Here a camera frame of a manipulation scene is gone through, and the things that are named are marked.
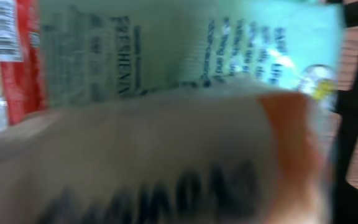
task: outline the plastic bag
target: plastic bag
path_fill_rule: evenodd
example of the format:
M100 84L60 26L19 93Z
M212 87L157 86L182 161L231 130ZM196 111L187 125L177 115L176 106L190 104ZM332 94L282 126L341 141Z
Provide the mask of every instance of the plastic bag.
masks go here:
M344 28L338 4L278 0L40 0L40 16L52 108L235 72L323 99Z
M327 221L314 101L252 80L212 84L1 132L0 223Z
M9 124L45 108L34 0L0 0L0 96Z

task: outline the dark chair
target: dark chair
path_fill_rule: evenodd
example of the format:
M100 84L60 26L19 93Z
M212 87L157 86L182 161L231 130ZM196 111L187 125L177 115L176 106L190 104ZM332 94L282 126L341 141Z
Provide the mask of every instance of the dark chair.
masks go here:
M342 3L342 0L329 2ZM347 27L358 26L358 2L345 5ZM336 113L342 116L335 140L336 181L334 188L334 223L358 224L358 190L346 181L346 174L358 139L358 69L352 88L339 91Z

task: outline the red packaging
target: red packaging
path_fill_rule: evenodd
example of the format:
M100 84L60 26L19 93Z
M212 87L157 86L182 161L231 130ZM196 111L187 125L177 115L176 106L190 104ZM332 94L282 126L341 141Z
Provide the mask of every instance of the red packaging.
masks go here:
M0 71L10 124L44 110L36 0L0 0Z

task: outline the package label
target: package label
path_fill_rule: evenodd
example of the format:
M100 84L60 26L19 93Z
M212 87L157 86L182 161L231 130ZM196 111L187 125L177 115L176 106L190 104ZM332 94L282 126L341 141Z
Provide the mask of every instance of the package label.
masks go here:
M0 0L0 62L23 61L16 17L15 1Z

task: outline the light green package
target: light green package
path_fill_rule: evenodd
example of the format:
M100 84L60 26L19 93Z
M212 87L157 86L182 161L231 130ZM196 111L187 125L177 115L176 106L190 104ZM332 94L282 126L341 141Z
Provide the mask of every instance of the light green package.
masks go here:
M278 0L40 0L51 107L143 95L235 73L326 96L339 5ZM321 85L320 80L328 80Z

